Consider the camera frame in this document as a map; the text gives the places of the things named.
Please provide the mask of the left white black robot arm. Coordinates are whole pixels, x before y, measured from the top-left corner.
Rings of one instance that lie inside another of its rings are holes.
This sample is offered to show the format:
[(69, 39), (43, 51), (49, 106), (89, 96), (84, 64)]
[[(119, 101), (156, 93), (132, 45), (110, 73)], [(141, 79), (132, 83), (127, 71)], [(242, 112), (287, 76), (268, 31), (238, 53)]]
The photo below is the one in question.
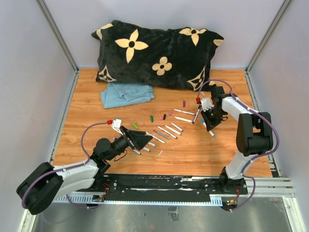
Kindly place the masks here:
[(101, 138), (93, 153), (86, 160), (62, 166), (41, 163), (16, 189), (21, 204), (32, 215), (49, 207), (53, 200), (74, 191), (90, 188), (98, 191), (103, 187), (102, 175), (109, 169), (109, 161), (125, 154), (127, 148), (140, 151), (153, 137), (144, 131), (119, 127), (120, 137), (114, 141)]

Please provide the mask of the purple capped pen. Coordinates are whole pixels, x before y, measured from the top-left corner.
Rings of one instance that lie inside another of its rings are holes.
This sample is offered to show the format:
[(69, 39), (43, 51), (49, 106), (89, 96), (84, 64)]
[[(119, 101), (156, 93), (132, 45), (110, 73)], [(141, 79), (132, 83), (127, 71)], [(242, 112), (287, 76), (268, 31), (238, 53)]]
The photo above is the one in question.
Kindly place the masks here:
[(179, 110), (179, 109), (174, 109), (174, 111), (179, 112), (179, 113), (183, 113), (183, 114), (193, 115), (193, 116), (196, 115), (196, 114), (193, 113), (193, 112), (188, 112), (188, 111)]

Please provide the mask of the grey marker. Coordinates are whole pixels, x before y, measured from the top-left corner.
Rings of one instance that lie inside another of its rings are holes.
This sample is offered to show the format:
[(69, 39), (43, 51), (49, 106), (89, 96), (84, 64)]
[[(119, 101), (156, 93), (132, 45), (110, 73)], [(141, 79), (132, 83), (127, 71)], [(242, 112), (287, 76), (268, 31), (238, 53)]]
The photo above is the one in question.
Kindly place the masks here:
[(160, 136), (162, 136), (162, 137), (168, 139), (168, 140), (171, 139), (169, 136), (167, 136), (167, 135), (165, 135), (165, 134), (163, 134), (163, 133), (161, 133), (161, 132), (159, 132), (159, 131), (157, 131), (157, 130), (153, 130), (153, 131), (154, 131), (155, 133), (159, 134)]

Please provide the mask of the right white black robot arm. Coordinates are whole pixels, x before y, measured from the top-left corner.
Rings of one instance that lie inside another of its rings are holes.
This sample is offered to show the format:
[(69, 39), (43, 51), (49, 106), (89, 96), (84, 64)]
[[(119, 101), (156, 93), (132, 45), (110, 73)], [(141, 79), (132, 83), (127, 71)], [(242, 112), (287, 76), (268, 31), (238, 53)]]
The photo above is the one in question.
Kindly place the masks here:
[(271, 116), (248, 107), (233, 93), (226, 94), (223, 87), (213, 88), (211, 97), (202, 98), (198, 103), (208, 132), (224, 121), (227, 115), (238, 123), (237, 151), (232, 161), (222, 169), (215, 186), (223, 193), (234, 190), (242, 193), (247, 170), (258, 156), (273, 148)]

